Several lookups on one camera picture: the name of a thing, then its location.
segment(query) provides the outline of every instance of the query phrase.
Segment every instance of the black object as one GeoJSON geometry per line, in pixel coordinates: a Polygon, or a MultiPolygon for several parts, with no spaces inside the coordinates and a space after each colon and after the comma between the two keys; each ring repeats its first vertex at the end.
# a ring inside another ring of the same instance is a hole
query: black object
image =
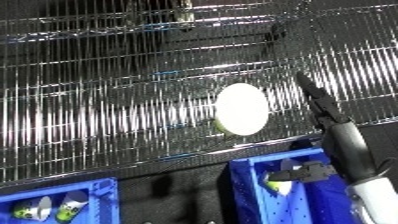
{"type": "Polygon", "coordinates": [[[269,175],[268,181],[292,181],[299,180],[303,183],[327,180],[330,175],[336,174],[331,165],[325,165],[320,161],[305,162],[298,170],[282,170],[269,175]]]}
{"type": "Polygon", "coordinates": [[[302,72],[297,83],[313,112],[313,122],[323,133],[322,148],[338,174],[352,184],[377,175],[371,151],[362,134],[348,116],[340,113],[336,100],[302,72]]]}

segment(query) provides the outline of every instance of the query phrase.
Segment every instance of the white and green object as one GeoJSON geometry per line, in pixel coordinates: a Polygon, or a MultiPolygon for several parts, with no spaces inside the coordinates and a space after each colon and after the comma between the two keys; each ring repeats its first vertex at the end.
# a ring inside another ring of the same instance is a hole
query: white and green object
{"type": "Polygon", "coordinates": [[[12,216],[44,222],[51,213],[51,198],[48,196],[17,202],[12,209],[12,216]]]}
{"type": "MultiPolygon", "coordinates": [[[[298,170],[300,167],[300,163],[292,159],[284,159],[280,165],[281,170],[298,170]]],[[[292,181],[268,181],[268,175],[264,177],[264,184],[282,196],[287,196],[293,187],[292,181]]]]}
{"type": "Polygon", "coordinates": [[[215,106],[215,125],[227,135],[253,135],[268,121],[269,107],[264,93],[246,83],[225,88],[215,106]]]}
{"type": "Polygon", "coordinates": [[[58,209],[57,222],[62,224],[70,223],[87,204],[88,195],[84,191],[69,192],[58,209]]]}

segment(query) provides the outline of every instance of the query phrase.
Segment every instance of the blue bin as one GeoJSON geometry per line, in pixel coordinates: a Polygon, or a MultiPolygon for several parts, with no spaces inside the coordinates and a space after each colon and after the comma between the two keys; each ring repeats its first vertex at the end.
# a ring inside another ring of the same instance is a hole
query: blue bin
{"type": "Polygon", "coordinates": [[[264,173],[278,171],[283,159],[329,162],[323,150],[311,148],[238,159],[230,162],[231,179],[241,224],[354,224],[345,184],[333,175],[329,180],[294,182],[289,195],[270,191],[262,183],[264,173]]]}
{"type": "Polygon", "coordinates": [[[82,190],[89,195],[89,203],[78,213],[70,224],[119,224],[119,202],[117,181],[114,178],[99,179],[70,185],[25,191],[0,197],[0,223],[37,224],[57,223],[55,214],[65,195],[70,191],[82,190]],[[12,206],[21,200],[49,196],[52,210],[44,222],[17,219],[11,216],[12,206]]]}

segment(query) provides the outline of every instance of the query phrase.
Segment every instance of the metal grid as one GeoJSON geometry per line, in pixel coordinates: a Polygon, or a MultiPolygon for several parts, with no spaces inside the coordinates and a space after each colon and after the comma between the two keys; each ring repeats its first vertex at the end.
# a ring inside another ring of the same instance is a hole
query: metal grid
{"type": "Polygon", "coordinates": [[[360,124],[398,115],[395,1],[2,4],[0,183],[313,133],[298,70],[360,124]],[[214,101],[236,82],[263,88],[270,120],[226,139],[214,101]]]}

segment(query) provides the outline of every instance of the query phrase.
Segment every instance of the white cylinder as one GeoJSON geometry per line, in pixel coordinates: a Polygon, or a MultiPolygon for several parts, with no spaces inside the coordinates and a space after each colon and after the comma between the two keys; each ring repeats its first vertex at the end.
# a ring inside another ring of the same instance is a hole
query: white cylinder
{"type": "Polygon", "coordinates": [[[217,97],[216,125],[224,133],[253,135],[264,127],[268,116],[268,101],[264,93],[252,85],[233,84],[217,97]]]}

